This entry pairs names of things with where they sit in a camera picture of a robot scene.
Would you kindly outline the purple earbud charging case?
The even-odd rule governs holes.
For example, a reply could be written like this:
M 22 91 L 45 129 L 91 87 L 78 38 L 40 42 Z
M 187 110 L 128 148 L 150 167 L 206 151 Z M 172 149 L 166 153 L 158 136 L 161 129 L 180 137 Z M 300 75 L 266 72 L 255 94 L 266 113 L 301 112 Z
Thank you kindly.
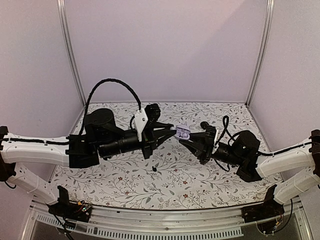
M 177 140 L 188 141 L 190 139 L 191 130 L 187 125 L 177 125 L 175 127 L 176 133 L 174 137 Z

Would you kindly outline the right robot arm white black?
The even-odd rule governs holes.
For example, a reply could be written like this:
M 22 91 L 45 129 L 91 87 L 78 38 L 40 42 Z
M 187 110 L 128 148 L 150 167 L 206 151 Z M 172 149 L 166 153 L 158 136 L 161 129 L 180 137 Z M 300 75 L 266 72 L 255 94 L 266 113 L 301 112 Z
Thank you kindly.
M 291 147 L 263 153 L 260 141 L 248 131 L 233 135 L 232 143 L 216 143 L 216 131 L 208 126 L 206 131 L 192 133 L 188 140 L 179 140 L 202 165 L 214 159 L 237 167 L 236 175 L 246 183 L 261 181 L 275 173 L 301 168 L 302 170 L 270 190 L 272 198 L 259 206 L 262 218 L 269 218 L 291 198 L 320 183 L 320 131 L 315 129 L 310 137 Z

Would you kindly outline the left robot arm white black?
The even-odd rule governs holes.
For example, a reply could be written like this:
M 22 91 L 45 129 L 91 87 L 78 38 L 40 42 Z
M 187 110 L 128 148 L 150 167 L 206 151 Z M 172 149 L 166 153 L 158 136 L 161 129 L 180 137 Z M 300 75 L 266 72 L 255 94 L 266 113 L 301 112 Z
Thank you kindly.
M 67 191 L 52 187 L 24 163 L 46 163 L 70 169 L 86 169 L 99 165 L 115 155 L 140 150 L 145 159 L 163 142 L 176 134 L 172 124 L 158 121 L 160 110 L 152 104 L 139 110 L 134 118 L 134 129 L 116 126 L 114 113 L 100 108 L 83 119 L 85 134 L 67 137 L 32 139 L 22 138 L 0 128 L 0 179 L 12 183 L 40 198 L 63 216 L 74 213 Z

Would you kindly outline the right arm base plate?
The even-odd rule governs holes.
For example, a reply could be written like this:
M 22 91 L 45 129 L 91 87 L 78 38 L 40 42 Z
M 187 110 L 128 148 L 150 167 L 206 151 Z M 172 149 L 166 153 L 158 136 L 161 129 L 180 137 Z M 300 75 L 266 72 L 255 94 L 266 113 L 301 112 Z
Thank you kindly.
M 274 184 L 267 190 L 262 203 L 241 208 L 241 217 L 245 223 L 272 218 L 257 225 L 258 230 L 265 235 L 274 234 L 284 220 L 284 204 L 274 200 L 276 187 Z

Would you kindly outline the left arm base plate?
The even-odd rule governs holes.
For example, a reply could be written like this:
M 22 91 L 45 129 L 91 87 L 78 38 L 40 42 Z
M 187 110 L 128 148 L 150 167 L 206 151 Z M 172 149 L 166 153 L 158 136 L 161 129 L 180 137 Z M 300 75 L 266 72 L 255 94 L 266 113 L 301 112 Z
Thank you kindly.
M 48 204 L 49 213 L 62 217 L 67 220 L 75 220 L 88 223 L 92 214 L 92 204 L 84 200 L 78 202 L 71 202 L 69 199 L 69 192 L 61 185 L 57 186 L 58 198 L 57 203 Z

